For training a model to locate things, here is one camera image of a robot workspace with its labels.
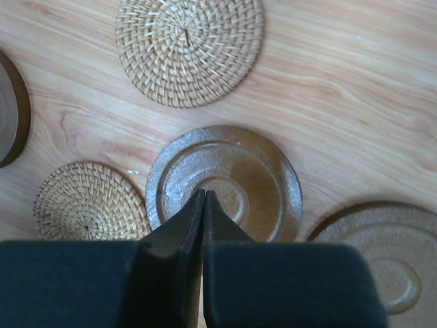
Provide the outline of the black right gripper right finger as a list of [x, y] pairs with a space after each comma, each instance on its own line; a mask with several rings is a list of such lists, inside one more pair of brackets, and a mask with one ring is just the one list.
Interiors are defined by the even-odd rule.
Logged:
[[206, 193], [203, 313], [209, 327], [386, 327], [369, 267], [332, 243], [258, 243]]

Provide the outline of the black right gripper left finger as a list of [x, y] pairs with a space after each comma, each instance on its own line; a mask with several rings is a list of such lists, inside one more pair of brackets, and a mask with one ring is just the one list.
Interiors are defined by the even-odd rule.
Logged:
[[196, 327], [205, 192], [139, 241], [122, 301], [123, 327]]

